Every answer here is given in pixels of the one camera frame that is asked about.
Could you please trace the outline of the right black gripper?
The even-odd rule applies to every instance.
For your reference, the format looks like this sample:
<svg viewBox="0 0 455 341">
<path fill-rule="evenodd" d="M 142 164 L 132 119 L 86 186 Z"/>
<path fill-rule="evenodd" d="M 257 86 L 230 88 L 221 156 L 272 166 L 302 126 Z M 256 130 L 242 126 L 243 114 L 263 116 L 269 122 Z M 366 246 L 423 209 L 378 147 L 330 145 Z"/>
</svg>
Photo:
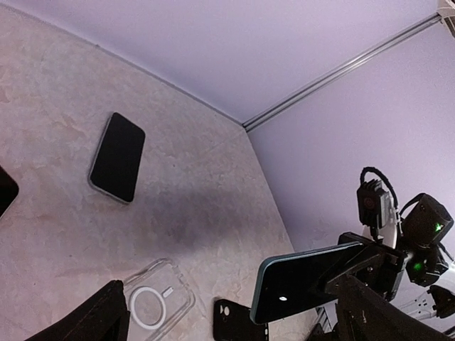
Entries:
<svg viewBox="0 0 455 341">
<path fill-rule="evenodd" d="M 386 301 L 392 301 L 400 286 L 407 265 L 407 251 L 378 244 L 353 232 L 343 233 L 338 244 L 360 242 L 354 253 L 337 273 L 337 281 L 344 275 L 356 277 Z"/>
</svg>

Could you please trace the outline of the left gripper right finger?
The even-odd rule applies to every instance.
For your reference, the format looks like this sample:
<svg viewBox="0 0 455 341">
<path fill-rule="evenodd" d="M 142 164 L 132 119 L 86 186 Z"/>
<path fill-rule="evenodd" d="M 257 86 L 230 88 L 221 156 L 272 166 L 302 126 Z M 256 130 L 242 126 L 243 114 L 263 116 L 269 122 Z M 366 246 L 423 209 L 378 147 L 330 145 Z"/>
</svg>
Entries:
<svg viewBox="0 0 455 341">
<path fill-rule="evenodd" d="M 356 277 L 341 278 L 338 322 L 331 332 L 313 332 L 310 340 L 450 340 L 406 315 Z"/>
</svg>

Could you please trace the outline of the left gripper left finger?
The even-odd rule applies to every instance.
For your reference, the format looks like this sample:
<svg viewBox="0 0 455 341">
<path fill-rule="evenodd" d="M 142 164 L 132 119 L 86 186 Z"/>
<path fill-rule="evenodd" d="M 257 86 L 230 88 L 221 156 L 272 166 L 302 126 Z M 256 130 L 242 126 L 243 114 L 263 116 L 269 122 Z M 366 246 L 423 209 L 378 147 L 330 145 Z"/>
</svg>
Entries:
<svg viewBox="0 0 455 341">
<path fill-rule="evenodd" d="M 30 340 L 126 340 L 129 310 L 124 284 L 112 280 L 63 319 Z"/>
</svg>

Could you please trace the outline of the clear magsafe phone case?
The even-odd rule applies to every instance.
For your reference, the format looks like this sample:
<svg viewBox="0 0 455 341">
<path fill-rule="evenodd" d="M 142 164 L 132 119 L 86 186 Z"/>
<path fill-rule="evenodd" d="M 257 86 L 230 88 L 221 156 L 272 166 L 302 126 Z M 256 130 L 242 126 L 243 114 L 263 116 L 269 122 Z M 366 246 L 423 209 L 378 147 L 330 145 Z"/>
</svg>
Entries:
<svg viewBox="0 0 455 341">
<path fill-rule="evenodd" d="M 162 340 L 195 305 L 178 266 L 161 258 L 123 280 L 130 312 L 128 340 Z"/>
</svg>

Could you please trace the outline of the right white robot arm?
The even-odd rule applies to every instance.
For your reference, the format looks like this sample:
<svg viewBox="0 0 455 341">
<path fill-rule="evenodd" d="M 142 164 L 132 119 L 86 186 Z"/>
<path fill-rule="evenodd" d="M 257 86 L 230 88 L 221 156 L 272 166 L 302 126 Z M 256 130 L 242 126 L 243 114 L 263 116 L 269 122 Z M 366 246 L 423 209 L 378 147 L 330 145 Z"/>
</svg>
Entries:
<svg viewBox="0 0 455 341">
<path fill-rule="evenodd" d="M 383 190 L 358 190 L 357 197 L 360 221 L 369 227 L 371 237 L 353 233 L 339 237 L 341 244 L 359 242 L 360 248 L 328 277 L 325 292 L 339 296 L 341 279 L 351 275 L 391 301 L 407 274 L 426 291 L 403 305 L 404 312 L 418 320 L 453 315 L 454 259 L 441 241 L 454 220 L 445 206 L 420 193 L 408 202 L 412 211 L 402 217 L 393 196 Z"/>
</svg>

